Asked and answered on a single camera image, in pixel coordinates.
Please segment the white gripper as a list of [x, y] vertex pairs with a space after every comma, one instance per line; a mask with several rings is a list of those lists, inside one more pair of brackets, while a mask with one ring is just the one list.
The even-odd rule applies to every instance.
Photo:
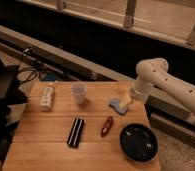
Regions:
[[150, 94], [150, 86], [147, 84], [132, 84], [131, 86], [131, 96], [126, 94], [119, 103], [119, 108], [123, 109], [127, 107], [131, 102], [132, 98], [134, 100], [139, 100], [145, 103]]

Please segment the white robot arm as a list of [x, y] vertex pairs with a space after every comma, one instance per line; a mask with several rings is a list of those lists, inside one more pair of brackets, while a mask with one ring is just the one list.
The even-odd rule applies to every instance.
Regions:
[[119, 108], [126, 108], [135, 100], [146, 102], [151, 89], [157, 86], [195, 114], [195, 86], [168, 74], [168, 67], [164, 58], [140, 61], [136, 65], [137, 78], [119, 102]]

